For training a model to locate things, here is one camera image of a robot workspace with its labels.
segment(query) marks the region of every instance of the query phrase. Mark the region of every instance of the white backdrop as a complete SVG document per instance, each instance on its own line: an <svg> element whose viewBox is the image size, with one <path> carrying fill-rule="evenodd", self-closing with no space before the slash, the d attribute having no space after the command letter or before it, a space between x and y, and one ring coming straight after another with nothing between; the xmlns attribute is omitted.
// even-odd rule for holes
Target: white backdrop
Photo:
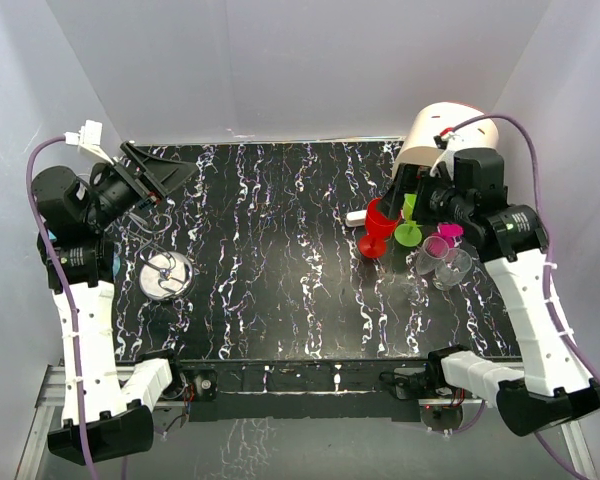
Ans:
<svg viewBox="0 0 600 480"><path fill-rule="evenodd" d="M553 2L496 109L535 139L558 294L600 370L600 0L582 5ZM511 129L500 132L512 196L533 202L526 147ZM600 412L582 423L600 476Z"/></svg>
<svg viewBox="0 0 600 480"><path fill-rule="evenodd" d="M0 0L0 479L13 478L47 364L62 351L60 323L36 250L25 166L41 141L86 118L115 131L43 0ZM90 168L54 145L40 167Z"/></svg>
<svg viewBox="0 0 600 480"><path fill-rule="evenodd" d="M548 0L48 0L120 135L210 142L403 135L489 110Z"/></svg>

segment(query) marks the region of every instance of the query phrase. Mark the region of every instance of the white cylindrical object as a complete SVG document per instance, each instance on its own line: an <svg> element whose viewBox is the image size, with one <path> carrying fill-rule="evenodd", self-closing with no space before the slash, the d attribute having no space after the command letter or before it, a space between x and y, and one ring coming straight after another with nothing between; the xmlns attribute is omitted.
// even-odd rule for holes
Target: white cylindrical object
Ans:
<svg viewBox="0 0 600 480"><path fill-rule="evenodd" d="M484 115L484 112L461 103L441 102L423 108L409 131L393 164L392 176L395 177L402 163L431 167L442 153L433 140L445 128L455 127L465 120ZM482 120L471 124L458 134L463 138L465 148L489 147L498 144L498 129L491 120Z"/></svg>

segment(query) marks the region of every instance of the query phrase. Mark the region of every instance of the metal frame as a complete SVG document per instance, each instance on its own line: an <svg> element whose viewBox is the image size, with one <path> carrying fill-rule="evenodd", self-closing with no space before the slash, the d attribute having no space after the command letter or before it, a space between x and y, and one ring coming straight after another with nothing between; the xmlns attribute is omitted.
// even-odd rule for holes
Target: metal frame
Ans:
<svg viewBox="0 0 600 480"><path fill-rule="evenodd" d="M508 362L512 368L522 368L520 362ZM132 366L119 366L118 377L120 380L126 380L133 372ZM298 395L302 392L289 392L290 395ZM310 394L335 394L336 392L310 392ZM40 463L47 444L47 434L51 429L53 414L55 409L64 406L65 378L63 367L48 367L47 372L40 388L40 393L36 400L36 408L33 417L29 436L20 459L20 464L15 475L15 480L35 480L40 469ZM440 405L447 404L446 399L420 399L420 405ZM479 399L466 399L465 403L480 403ZM181 407L181 401L159 401L156 408ZM580 423L578 421L570 422L561 426L562 433L569 450L571 462L575 470L585 475L590 480L597 480L595 467L589 454Z"/></svg>

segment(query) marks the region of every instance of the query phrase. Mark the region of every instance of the cable tie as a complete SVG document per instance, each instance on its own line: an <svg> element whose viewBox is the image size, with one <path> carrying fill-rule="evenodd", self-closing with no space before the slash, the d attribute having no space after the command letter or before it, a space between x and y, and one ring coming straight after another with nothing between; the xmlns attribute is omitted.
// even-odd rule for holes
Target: cable tie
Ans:
<svg viewBox="0 0 600 480"><path fill-rule="evenodd" d="M73 378L66 378L64 380L65 385L76 385L79 382L84 382L84 378L83 377L73 377Z"/></svg>
<svg viewBox="0 0 600 480"><path fill-rule="evenodd" d="M573 328L567 328L566 330L558 332L559 337L565 337L567 335L569 335L569 336L573 335Z"/></svg>

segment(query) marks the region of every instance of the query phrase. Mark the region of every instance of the wire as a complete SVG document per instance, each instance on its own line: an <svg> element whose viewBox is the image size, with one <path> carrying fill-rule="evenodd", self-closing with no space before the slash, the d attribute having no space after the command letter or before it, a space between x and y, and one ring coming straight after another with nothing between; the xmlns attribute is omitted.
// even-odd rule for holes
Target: wire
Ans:
<svg viewBox="0 0 600 480"><path fill-rule="evenodd" d="M182 418L185 418L185 417L187 417L187 414L186 413L181 413L176 418L174 418L173 420L171 420L171 423L169 425L167 425L167 428L164 429L164 433L162 435L164 436L167 433L169 433L169 430L171 430L171 427L173 427L178 420L180 420Z"/></svg>
<svg viewBox="0 0 600 480"><path fill-rule="evenodd" d="M129 457L127 455L122 459L122 467L120 468L120 479L127 480L127 471L129 470Z"/></svg>
<svg viewBox="0 0 600 480"><path fill-rule="evenodd" d="M520 122L518 122L516 119L514 119L513 117L511 117L509 115L494 113L494 114L488 114L488 115L480 115L478 117L466 120L466 121L456 125L452 129L452 131L455 132L456 130L466 127L467 125L470 125L474 122L478 122L480 120L485 120L485 119L491 119L491 118L500 118L503 120L507 120L509 123L511 123L518 129L518 131L522 134L525 141L527 142L527 147L529 148L529 154L531 155L531 170L533 173L533 191L535 194L536 210L538 211L538 215L540 216L540 218L542 218L542 213L541 213L542 212L542 199L540 197L540 175L538 173L538 156L536 154L536 149L535 149L535 146L533 145L533 141L531 140L531 136L526 131L526 129L522 126L522 124L520 124ZM545 229L547 230L547 236L549 238L551 238L551 235L548 231L546 224L545 224ZM542 274L542 292L544 294L545 299L547 300L547 310L549 311L549 316L551 317L551 321L555 325L556 330L559 333L563 333L565 331L564 325L562 323L562 320L560 319L560 316L558 315L555 305L550 300L552 297L552 295L551 295L552 264L553 264L553 247L552 247L551 242L549 242L546 263L545 263L545 266L543 269L543 274ZM569 348L569 350L571 350L573 352L573 354L578 358L578 360L580 360L580 362L585 366L585 368L587 370L589 370L589 373L591 373L591 375L596 380L598 385L600 385L600 372L598 372L597 368L594 367L594 365L587 358L587 356L584 354L584 352L582 352L582 350L580 350L580 348L575 344L575 342L573 341L573 339L571 339L571 337L569 335L562 335L562 340L567 345L567 348ZM556 462L558 462L558 464L560 464L560 466L562 466L565 470L567 470L574 477L579 478L579 479L586 479L586 477L580 475L566 461L564 461L562 458L560 458L557 455L557 453L552 448L549 447L547 442L544 440L544 438L542 438L542 436L538 432L535 432L535 436L538 439L538 441L542 444L542 446L545 448L547 453L549 453L549 455L551 455L551 457Z"/></svg>
<svg viewBox="0 0 600 480"><path fill-rule="evenodd" d="M460 428L458 428L458 430L454 430L453 432L454 433L463 433L463 432L466 432L467 430L469 430L476 423L478 423L478 420L480 420L480 417L482 417L482 414L484 413L484 411L485 411L486 408L487 408L487 402L485 402L483 400L480 403L480 408L476 412L476 415L471 419L471 421L469 421L469 423L467 423L466 425L463 425Z"/></svg>
<svg viewBox="0 0 600 480"><path fill-rule="evenodd" d="M477 117L470 118L469 120L465 120L464 122L459 123L455 127L451 129L452 132L457 132L461 128L466 127L467 125L471 125L472 123L479 122L481 120L491 120L499 118L501 120L506 120L514 127L518 129L520 134L524 137L524 140L527 142L527 147L529 148L529 154L531 155L531 170L533 172L533 195L535 197L536 209L538 210L538 215L542 218L542 212L540 212L540 205L542 205L542 200L540 197L540 185L536 181L538 178L538 155L536 154L536 147L533 145L531 141L531 136L529 132L522 126L520 122L518 122L515 118L510 115L506 115L504 113L489 113L486 115L478 115Z"/></svg>
<svg viewBox="0 0 600 480"><path fill-rule="evenodd" d="M547 451L547 453L549 455L551 455L551 458L553 458L558 463L558 465L560 465L562 468L564 468L567 472L569 472L571 475L576 477L578 480L589 480L588 477L585 477L584 475L576 472L575 469L569 464L569 462L567 462L564 458L562 458L560 455L558 455L558 452L556 452L551 447L551 445L549 445L549 443L545 440L545 438L542 435L540 435L540 433L533 432L533 434L540 442L540 445L542 445L544 447L544 449Z"/></svg>
<svg viewBox="0 0 600 480"><path fill-rule="evenodd" d="M42 216L40 212L38 212L38 206L36 205L35 197L33 196L33 166L36 162L36 157L42 150L44 150L49 145L53 145L54 143L64 142L64 135L59 137L53 137L45 142L42 142L36 148L33 149L31 155L29 156L29 161L27 162L27 171L26 171L26 183L27 183L27 197L29 199L29 206L31 207L31 213L33 214L33 218L36 221L36 225L38 226L38 231L40 232L40 238L42 239L42 243L44 243L45 249L47 251L47 255L53 264L53 268L58 275L58 280L60 281L60 285L62 286L62 290L67 297L67 302L69 303L69 309L71 310L71 329L75 336L73 337L73 361L75 365L75 375L78 378L82 377L82 360L80 357L80 337L79 333L79 324L78 324L78 309L76 307L75 299L73 298L73 294L71 293L71 285L69 284L69 280L62 269L62 265L60 264L60 259L56 254L53 244L51 243L51 239L49 238L49 233L47 232L46 227L44 226L44 221L42 220ZM91 474L91 478L93 480L98 480L98 472L96 470L95 465L93 464L93 458L91 457L91 449L89 448L89 438L87 437L87 425L85 418L85 406L84 406L84 388L83 381L76 381L76 395L78 397L78 430L80 432L80 444L82 447L82 454L84 456L84 461Z"/></svg>

